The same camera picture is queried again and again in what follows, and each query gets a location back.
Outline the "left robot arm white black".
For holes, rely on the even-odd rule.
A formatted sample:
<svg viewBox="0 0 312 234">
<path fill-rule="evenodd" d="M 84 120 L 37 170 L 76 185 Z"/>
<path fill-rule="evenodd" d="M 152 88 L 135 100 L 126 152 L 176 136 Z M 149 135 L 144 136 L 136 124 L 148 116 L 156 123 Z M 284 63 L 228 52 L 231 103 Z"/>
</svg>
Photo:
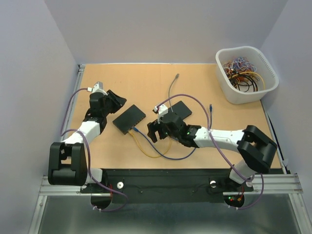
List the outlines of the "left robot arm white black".
<svg viewBox="0 0 312 234">
<path fill-rule="evenodd" d="M 87 110 L 80 127 L 61 133 L 72 132 L 62 142 L 54 142 L 50 146 L 48 181 L 51 185 L 82 186 L 88 178 L 85 149 L 104 130 L 107 116 L 121 109 L 127 99 L 116 95 L 111 90 L 93 92 L 89 96 Z"/>
</svg>

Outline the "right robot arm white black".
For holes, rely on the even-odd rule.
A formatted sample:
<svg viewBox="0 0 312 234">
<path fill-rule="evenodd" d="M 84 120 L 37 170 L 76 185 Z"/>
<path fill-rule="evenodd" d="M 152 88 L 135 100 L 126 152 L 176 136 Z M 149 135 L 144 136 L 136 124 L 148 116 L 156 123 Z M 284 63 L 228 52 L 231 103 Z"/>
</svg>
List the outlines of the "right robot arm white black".
<svg viewBox="0 0 312 234">
<path fill-rule="evenodd" d="M 152 142 L 166 137 L 175 138 L 190 148 L 212 148 L 219 152 L 230 150 L 242 156 L 224 178 L 229 190 L 236 190 L 256 173 L 267 174 L 277 150 L 277 144 L 254 125 L 243 130 L 216 130 L 199 125 L 187 125 L 177 114 L 168 113 L 148 123 L 148 137 Z"/>
</svg>

